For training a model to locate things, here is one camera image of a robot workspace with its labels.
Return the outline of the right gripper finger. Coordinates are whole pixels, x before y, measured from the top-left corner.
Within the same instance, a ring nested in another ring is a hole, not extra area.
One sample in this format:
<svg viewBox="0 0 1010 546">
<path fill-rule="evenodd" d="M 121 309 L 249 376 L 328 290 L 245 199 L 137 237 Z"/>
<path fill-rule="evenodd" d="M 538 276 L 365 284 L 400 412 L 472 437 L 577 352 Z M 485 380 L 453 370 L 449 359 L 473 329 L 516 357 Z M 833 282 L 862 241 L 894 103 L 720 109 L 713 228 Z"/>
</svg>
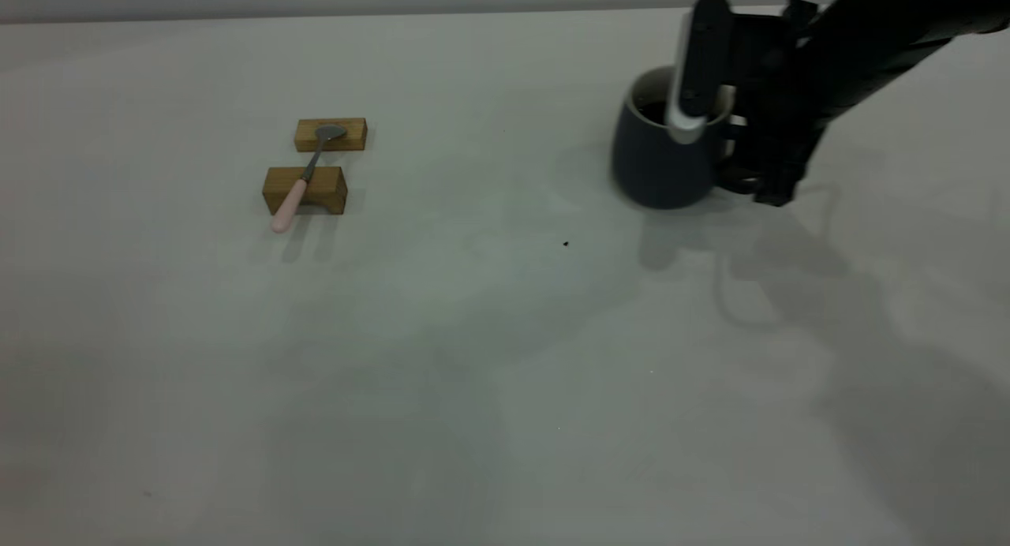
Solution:
<svg viewBox="0 0 1010 546">
<path fill-rule="evenodd" d="M 716 155 L 716 187 L 728 193 L 755 193 L 761 175 L 736 158 L 737 139 L 725 137 Z"/>
<path fill-rule="evenodd" d="M 754 202 L 776 208 L 790 204 L 825 132 L 824 128 L 754 129 Z"/>
</svg>

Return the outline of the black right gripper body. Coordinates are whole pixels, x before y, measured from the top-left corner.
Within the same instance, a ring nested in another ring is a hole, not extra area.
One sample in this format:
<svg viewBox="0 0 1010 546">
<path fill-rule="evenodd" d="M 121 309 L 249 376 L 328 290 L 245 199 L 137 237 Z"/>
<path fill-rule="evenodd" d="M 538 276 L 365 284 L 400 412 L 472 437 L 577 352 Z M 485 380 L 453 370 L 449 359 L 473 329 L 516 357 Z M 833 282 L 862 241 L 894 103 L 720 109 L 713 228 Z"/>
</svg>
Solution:
<svg viewBox="0 0 1010 546">
<path fill-rule="evenodd" d="M 817 13 L 739 14 L 730 38 L 736 149 L 815 149 L 825 133 L 808 110 L 798 54 Z"/>
</svg>

